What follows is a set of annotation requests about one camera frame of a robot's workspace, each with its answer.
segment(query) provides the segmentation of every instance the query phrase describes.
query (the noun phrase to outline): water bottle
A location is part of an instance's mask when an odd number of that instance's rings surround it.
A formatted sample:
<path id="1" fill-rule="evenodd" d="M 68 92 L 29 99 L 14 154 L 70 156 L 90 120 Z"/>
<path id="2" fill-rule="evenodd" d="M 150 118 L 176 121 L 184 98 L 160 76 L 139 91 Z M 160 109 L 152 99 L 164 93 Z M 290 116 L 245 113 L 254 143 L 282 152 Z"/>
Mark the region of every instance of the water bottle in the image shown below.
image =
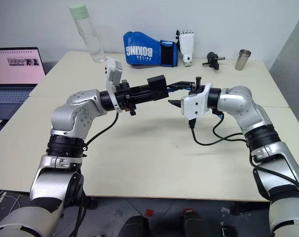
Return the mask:
<path id="1" fill-rule="evenodd" d="M 69 5 L 72 17 L 75 20 L 79 34 L 83 38 L 87 49 L 96 63 L 106 61 L 104 51 L 98 41 L 97 33 L 92 25 L 85 4 L 75 3 Z"/>

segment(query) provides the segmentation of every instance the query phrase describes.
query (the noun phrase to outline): boxing glove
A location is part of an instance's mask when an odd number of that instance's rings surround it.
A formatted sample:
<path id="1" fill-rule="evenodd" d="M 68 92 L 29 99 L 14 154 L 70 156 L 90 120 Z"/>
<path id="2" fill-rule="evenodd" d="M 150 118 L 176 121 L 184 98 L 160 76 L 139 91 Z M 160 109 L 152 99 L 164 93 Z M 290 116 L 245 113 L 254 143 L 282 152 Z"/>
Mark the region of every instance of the boxing glove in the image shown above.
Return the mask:
<path id="1" fill-rule="evenodd" d="M 142 32 L 127 32 L 123 36 L 125 58 L 132 65 L 177 66 L 177 44 L 172 41 L 156 41 Z"/>

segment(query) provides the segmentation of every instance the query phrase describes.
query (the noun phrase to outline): laptop keyboard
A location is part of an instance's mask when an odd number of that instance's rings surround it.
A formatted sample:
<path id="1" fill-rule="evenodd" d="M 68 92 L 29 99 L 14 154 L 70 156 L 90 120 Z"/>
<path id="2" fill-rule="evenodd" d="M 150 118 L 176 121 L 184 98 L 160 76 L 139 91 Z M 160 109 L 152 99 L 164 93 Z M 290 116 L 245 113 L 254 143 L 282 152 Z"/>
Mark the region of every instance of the laptop keyboard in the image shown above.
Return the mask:
<path id="1" fill-rule="evenodd" d="M 0 103 L 20 103 L 28 98 L 30 91 L 0 91 Z"/>

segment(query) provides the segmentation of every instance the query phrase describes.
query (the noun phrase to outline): table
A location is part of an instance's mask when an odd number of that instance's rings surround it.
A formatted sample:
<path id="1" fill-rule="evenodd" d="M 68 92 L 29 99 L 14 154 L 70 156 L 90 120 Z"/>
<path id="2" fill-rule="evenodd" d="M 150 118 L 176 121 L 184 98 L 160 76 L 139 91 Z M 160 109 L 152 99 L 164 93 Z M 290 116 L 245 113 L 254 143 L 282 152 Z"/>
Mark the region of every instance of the table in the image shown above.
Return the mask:
<path id="1" fill-rule="evenodd" d="M 122 79 L 130 86 L 146 84 L 147 78 L 164 74 L 167 83 L 194 81 L 214 87 L 245 85 L 274 122 L 299 164 L 299 123 L 265 68 L 263 62 L 249 61 L 242 71 L 234 60 L 220 62 L 220 70 L 193 66 L 176 68 L 132 67 L 124 55 L 111 54 L 122 62 Z M 105 63 L 93 63 L 85 52 L 68 52 L 31 92 L 0 132 L 0 189 L 28 192 L 45 153 L 50 136 L 50 116 L 76 91 L 105 90 Z M 177 91 L 168 99 L 179 99 L 187 91 Z M 221 142 L 202 147 L 194 143 L 180 109 L 167 98 L 137 105 L 136 116 L 121 113 L 117 124 L 89 146 L 83 159 L 84 189 L 90 196 L 198 198 L 263 200 L 257 191 L 248 164 L 248 150 L 240 142 Z M 115 113 L 96 118 L 87 139 L 107 127 Z M 197 121 L 196 136 L 201 142 L 216 138 L 212 127 L 219 118 L 211 113 Z M 233 117 L 226 115 L 218 133 L 238 132 Z"/>
<path id="2" fill-rule="evenodd" d="M 184 81 L 195 81 L 195 77 L 202 77 L 202 84 L 212 83 L 217 88 L 231 88 L 244 85 L 250 88 L 256 103 L 262 106 L 287 107 L 288 104 L 277 85 L 261 61 L 248 61 L 244 70 L 234 69 L 235 60 L 219 61 L 218 71 L 209 67 L 202 67 L 205 60 L 195 58 L 191 67 L 185 67 L 179 59 L 178 66 L 147 67 L 131 66 L 125 61 L 124 54 L 108 54 L 108 56 L 122 63 L 122 79 L 126 79 L 130 86 L 146 84 L 147 78 L 164 74 L 168 84 Z M 31 96 L 49 96 L 67 98 L 76 91 L 97 88 L 105 89 L 105 63 L 94 63 L 87 52 L 68 52 L 59 63 L 46 75 L 32 92 Z"/>
<path id="3" fill-rule="evenodd" d="M 0 189 L 28 192 L 50 133 L 50 114 L 62 97 L 30 97 L 0 132 Z M 289 108 L 265 107 L 280 138 L 299 164 L 299 123 Z M 202 147 L 194 143 L 180 109 L 167 99 L 137 105 L 90 144 L 83 158 L 84 189 L 90 196 L 263 200 L 241 142 Z M 88 139 L 107 127 L 114 112 L 96 118 Z M 211 113 L 197 121 L 197 139 L 215 140 Z M 218 133 L 238 131 L 226 115 Z"/>

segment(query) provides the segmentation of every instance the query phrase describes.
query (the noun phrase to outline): silver robotic arm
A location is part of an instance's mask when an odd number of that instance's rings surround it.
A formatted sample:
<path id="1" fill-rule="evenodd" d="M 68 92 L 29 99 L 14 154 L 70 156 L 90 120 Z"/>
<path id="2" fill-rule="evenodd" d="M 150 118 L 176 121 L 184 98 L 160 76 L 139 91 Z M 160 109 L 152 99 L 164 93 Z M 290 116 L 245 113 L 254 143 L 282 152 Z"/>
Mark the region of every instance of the silver robotic arm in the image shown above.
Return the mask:
<path id="1" fill-rule="evenodd" d="M 227 112 L 236 119 L 250 149 L 250 158 L 257 163 L 253 175 L 258 191 L 270 201 L 271 233 L 274 237 L 299 237 L 299 166 L 267 113 L 244 86 L 221 90 L 211 84 L 200 86 L 197 80 L 192 87 L 195 91 L 180 102 L 182 114 L 192 120 L 212 109 Z"/>
<path id="2" fill-rule="evenodd" d="M 148 85 L 130 87 L 120 83 L 122 66 L 108 58 L 105 81 L 107 91 L 81 91 L 54 110 L 46 154 L 41 157 L 30 191 L 30 206 L 14 210 L 0 222 L 0 237 L 50 237 L 69 206 L 83 198 L 80 172 L 84 142 L 94 118 L 116 110 L 135 115 L 136 104 L 168 97 L 163 75 L 148 79 Z"/>

